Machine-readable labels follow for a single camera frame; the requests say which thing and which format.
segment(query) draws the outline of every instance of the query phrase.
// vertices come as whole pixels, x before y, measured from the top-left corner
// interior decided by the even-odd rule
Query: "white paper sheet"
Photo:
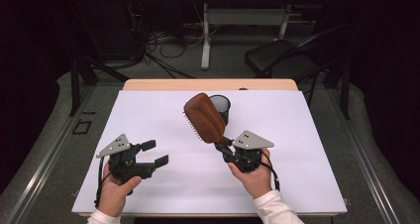
[[[250,214],[252,199],[236,180],[213,144],[199,140],[183,115],[184,104],[201,91],[120,91],[104,129],[73,212],[94,210],[99,159],[94,156],[125,133],[133,144],[156,140],[157,147],[139,152],[137,162],[169,155],[127,198],[124,213]],[[344,213],[314,122],[300,91],[207,91],[231,101],[225,137],[250,130],[272,142],[271,161],[283,198],[297,213]]]

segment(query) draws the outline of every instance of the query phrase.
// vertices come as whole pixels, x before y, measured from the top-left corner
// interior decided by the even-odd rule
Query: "white sleeve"
[[[120,224],[121,216],[111,217],[96,209],[87,219],[88,224]]]
[[[303,224],[293,209],[284,203],[278,190],[254,199],[254,206],[264,224]]]

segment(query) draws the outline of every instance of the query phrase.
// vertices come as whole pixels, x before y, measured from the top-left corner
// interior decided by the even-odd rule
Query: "black cup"
[[[229,109],[231,108],[231,101],[223,95],[213,95],[210,97],[213,105],[216,107],[216,110],[222,116],[225,126],[229,122]]]

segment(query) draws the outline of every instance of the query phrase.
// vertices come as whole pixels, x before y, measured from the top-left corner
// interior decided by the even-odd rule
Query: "black cable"
[[[274,176],[274,187],[275,187],[275,189],[277,189],[278,191],[280,191],[280,181],[278,179],[277,173],[275,172],[275,170],[272,167],[271,160],[269,159],[269,157],[265,153],[263,153],[263,154],[268,159],[269,165],[267,165],[267,164],[265,164],[265,163],[263,163],[261,161],[257,161],[257,160],[254,160],[254,159],[245,157],[243,155],[229,153],[228,151],[230,151],[230,150],[223,149],[223,150],[218,150],[218,151],[221,152],[221,153],[223,153],[223,154],[226,154],[228,156],[231,156],[231,157],[233,157],[235,159],[244,159],[244,160],[250,161],[252,163],[259,164],[259,165],[261,165],[261,166],[263,166],[265,168],[268,168],[272,172],[272,175]]]
[[[166,70],[166,72],[168,72],[173,78],[175,78],[175,76],[173,76],[173,74],[170,73],[170,71],[178,73],[179,75],[182,75],[184,77],[187,78],[195,78],[187,73],[182,72],[181,70],[173,67],[172,65],[163,62],[162,60],[160,60],[159,58],[151,55],[151,54],[146,54],[146,57],[148,57],[150,60],[153,60],[154,62],[156,62],[160,67],[162,67],[164,70]]]
[[[151,33],[151,35],[152,35],[153,38],[152,39],[149,38],[149,40],[147,42],[147,45],[148,45],[148,48],[149,48],[149,52],[154,52],[157,49],[158,45],[159,45],[159,43],[158,43],[158,36],[157,36],[156,33]]]
[[[275,172],[274,168],[272,167],[271,161],[269,159],[268,159],[269,165],[267,165],[267,164],[265,164],[263,162],[260,162],[260,161],[257,161],[257,160],[254,160],[254,159],[251,159],[251,158],[242,156],[242,155],[234,155],[234,157],[240,158],[240,159],[245,159],[247,161],[250,161],[250,162],[259,164],[259,165],[261,165],[261,166],[263,166],[263,167],[268,168],[269,170],[271,170],[272,175],[274,176],[274,187],[275,187],[275,189],[280,190],[280,181],[278,180],[277,173]]]
[[[165,45],[165,44],[160,44],[160,48],[159,48],[160,55],[163,56],[163,57],[165,57],[165,58],[177,58],[177,57],[182,56],[185,53],[186,46],[185,46],[184,42],[181,42],[181,43],[182,43],[182,51],[178,55],[175,55],[175,56],[166,56],[166,55],[164,55],[163,54],[163,51],[162,51],[162,48],[163,48],[163,45]]]
[[[187,40],[185,40],[184,42],[185,42],[185,45],[187,46],[187,47],[190,47],[190,46],[196,46],[196,41],[197,40],[202,40],[202,36],[201,37],[198,37],[199,35],[200,35],[200,31],[199,30],[194,30],[195,31],[195,36],[191,36],[191,37],[186,37],[185,39],[190,39],[190,38],[192,38],[192,40],[191,40],[191,42],[188,42]]]
[[[95,200],[95,207],[98,208],[99,201],[101,199],[101,192],[102,192],[102,167],[104,164],[104,158],[101,158],[99,162],[99,173],[98,173],[98,189],[96,190],[96,200]]]

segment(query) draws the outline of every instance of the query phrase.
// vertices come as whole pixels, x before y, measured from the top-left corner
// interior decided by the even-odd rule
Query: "hand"
[[[262,148],[262,162],[269,165],[269,151]],[[245,190],[253,197],[253,199],[263,196],[270,192],[271,188],[271,170],[264,166],[259,166],[256,170],[249,173],[242,173],[233,163],[228,163],[232,174],[242,182]]]
[[[121,181],[112,176],[112,174],[108,175],[109,172],[109,165],[107,163],[103,172],[103,176],[106,178],[102,182],[98,210],[108,216],[118,217],[123,212],[124,205],[126,205],[127,194],[137,187],[142,179],[139,176],[134,176],[126,183],[120,185]]]

